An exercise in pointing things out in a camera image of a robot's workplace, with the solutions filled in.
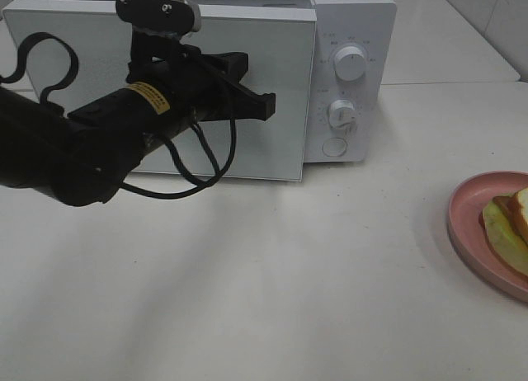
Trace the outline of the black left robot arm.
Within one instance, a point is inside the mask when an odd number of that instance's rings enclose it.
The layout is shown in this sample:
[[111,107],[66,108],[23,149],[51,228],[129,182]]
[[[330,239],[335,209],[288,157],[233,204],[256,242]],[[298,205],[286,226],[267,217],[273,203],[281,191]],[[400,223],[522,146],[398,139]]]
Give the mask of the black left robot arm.
[[163,193],[125,182],[158,148],[190,184],[182,199],[205,190],[229,169],[219,163],[202,124],[268,120],[276,110],[272,93],[256,94],[242,83],[248,56],[242,52],[203,54],[176,35],[132,33],[124,87],[66,111],[44,89],[37,101],[8,89],[22,78],[31,50],[51,34],[28,35],[17,50],[14,73],[1,81],[1,183],[39,191],[63,204],[106,203],[125,190],[153,199]]

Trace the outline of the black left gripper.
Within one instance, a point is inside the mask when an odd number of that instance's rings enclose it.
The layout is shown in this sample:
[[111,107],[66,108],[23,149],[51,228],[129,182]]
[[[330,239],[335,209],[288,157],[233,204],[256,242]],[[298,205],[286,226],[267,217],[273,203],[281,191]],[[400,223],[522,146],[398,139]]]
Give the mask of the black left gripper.
[[199,121],[266,121],[276,111],[276,95],[259,95],[240,83],[248,65],[244,52],[204,54],[174,35],[133,29],[125,123],[189,128]]

